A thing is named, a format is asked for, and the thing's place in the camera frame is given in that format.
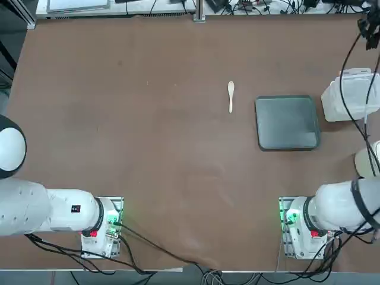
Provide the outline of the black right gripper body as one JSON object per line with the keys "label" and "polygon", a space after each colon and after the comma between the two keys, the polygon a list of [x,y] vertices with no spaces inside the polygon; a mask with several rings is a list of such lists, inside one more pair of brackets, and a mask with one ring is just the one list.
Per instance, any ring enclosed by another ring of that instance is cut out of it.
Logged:
{"label": "black right gripper body", "polygon": [[363,9],[363,15],[357,26],[360,35],[365,39],[366,49],[377,49],[379,46],[379,1],[365,1],[368,6]]}

